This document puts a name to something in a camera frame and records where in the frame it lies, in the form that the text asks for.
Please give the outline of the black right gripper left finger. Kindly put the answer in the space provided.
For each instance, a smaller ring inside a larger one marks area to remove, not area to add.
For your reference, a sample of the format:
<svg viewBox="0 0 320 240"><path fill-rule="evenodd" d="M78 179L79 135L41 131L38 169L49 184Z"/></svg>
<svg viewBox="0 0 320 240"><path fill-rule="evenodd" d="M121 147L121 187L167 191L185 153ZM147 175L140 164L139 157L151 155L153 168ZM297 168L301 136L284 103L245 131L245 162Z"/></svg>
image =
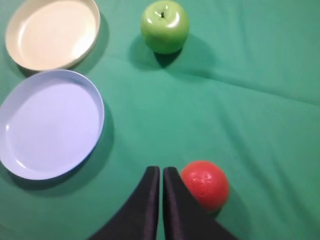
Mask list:
<svg viewBox="0 0 320 240"><path fill-rule="evenodd" d="M155 240L159 222L160 168L146 168L121 209L91 240Z"/></svg>

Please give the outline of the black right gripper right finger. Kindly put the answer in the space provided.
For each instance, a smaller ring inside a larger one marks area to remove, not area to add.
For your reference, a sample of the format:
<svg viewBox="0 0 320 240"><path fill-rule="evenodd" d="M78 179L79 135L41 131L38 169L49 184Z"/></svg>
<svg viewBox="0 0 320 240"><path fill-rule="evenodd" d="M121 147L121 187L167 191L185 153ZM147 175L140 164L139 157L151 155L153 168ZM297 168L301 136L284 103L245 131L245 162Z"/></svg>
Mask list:
<svg viewBox="0 0 320 240"><path fill-rule="evenodd" d="M237 239L206 213L175 167L163 169L162 215L167 240Z"/></svg>

